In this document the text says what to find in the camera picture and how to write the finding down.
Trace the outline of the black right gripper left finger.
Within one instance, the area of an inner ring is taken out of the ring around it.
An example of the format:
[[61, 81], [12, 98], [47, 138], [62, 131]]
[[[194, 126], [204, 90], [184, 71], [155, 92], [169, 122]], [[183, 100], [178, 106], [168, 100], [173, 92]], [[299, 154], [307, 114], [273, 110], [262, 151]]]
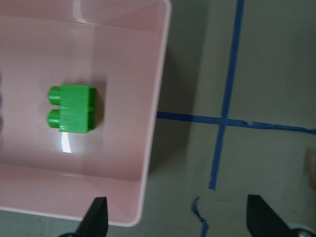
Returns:
[[105, 237], [108, 232], [106, 197], [96, 197], [76, 229], [75, 237]]

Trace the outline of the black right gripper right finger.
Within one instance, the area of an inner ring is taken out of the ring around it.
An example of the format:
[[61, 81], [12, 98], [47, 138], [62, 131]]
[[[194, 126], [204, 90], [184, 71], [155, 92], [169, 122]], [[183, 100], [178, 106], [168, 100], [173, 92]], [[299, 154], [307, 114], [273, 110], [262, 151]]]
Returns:
[[295, 232], [259, 195], [248, 195], [246, 226], [252, 237], [295, 237]]

